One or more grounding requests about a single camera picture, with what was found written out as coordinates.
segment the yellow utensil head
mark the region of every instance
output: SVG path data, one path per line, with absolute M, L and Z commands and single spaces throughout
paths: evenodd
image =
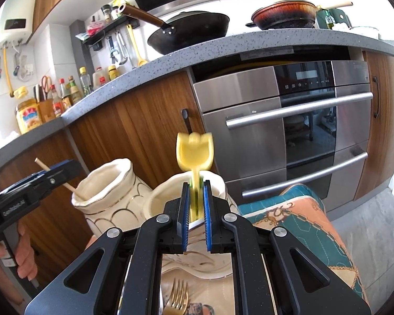
M 178 133 L 177 162 L 183 171 L 208 170 L 213 163 L 213 136 L 211 133 L 190 135 Z

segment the yellow spoon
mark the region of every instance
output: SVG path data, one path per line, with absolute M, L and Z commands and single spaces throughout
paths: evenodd
M 213 137 L 211 133 L 190 135 L 178 133 L 177 162 L 183 171 L 192 171 L 192 188 L 190 193 L 190 222 L 204 216 L 203 193 L 200 186 L 200 171 L 208 170 L 213 163 Z
M 131 27 L 130 24 L 127 25 L 127 31 L 128 31 L 128 35 L 130 36 L 131 42 L 133 43 L 134 50 L 136 52 L 136 56 L 137 56 L 137 60 L 138 60 L 137 67 L 147 64 L 148 61 L 143 59 L 140 56 L 139 49 L 137 48 L 137 44 L 136 44 L 136 39 L 135 39 L 134 33 L 133 33 L 133 27 Z

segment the yellow gas hose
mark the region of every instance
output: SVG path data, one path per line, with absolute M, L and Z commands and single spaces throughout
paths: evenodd
M 7 86 L 9 87 L 9 94 L 11 97 L 14 97 L 15 95 L 13 94 L 11 79 L 7 71 L 6 44 L 3 46 L 3 57 L 4 57 L 4 73 L 6 75 Z

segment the oven handle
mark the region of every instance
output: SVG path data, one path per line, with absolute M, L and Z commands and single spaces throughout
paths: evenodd
M 285 182 L 276 183 L 274 185 L 270 185 L 267 187 L 261 187 L 261 188 L 251 189 L 249 191 L 243 191 L 242 197 L 248 198 L 248 197 L 254 197 L 254 196 L 257 196 L 260 194 L 264 194 L 267 192 L 274 192 L 277 190 L 282 191 L 283 189 L 285 189 L 286 187 L 289 187 L 291 185 L 295 185 L 297 183 L 305 183 L 305 182 L 312 181 L 312 180 L 318 179 L 320 177 L 326 176 L 326 175 L 336 172 L 340 169 L 343 169 L 344 167 L 350 166 L 353 163 L 356 163 L 360 160 L 365 160 L 367 157 L 368 157 L 368 153 L 364 152 L 362 154 L 356 155 L 355 157 L 352 157 L 351 159 L 349 159 L 347 161 L 344 161 L 342 163 L 339 163 L 335 166 L 328 167 L 323 170 L 319 170 L 319 171 L 312 173 L 312 174 L 297 177 L 296 179 L 288 180 Z
M 368 99 L 372 99 L 373 97 L 374 95 L 372 94 L 372 92 L 363 92 L 349 96 L 322 99 L 315 102 L 292 105 L 291 107 L 284 107 L 280 109 L 260 112 L 257 114 L 251 114 L 248 116 L 233 118 L 231 120 L 226 121 L 226 126 L 228 127 L 228 129 L 235 129 L 240 127 L 245 127 L 247 125 L 257 124 L 260 122 L 275 120 L 277 118 L 293 116 L 304 112 L 335 107 L 341 104 L 365 101 Z

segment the water heater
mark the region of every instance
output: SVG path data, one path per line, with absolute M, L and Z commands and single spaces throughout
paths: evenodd
M 0 16 L 0 43 L 26 43 L 32 33 L 35 0 L 6 0 Z

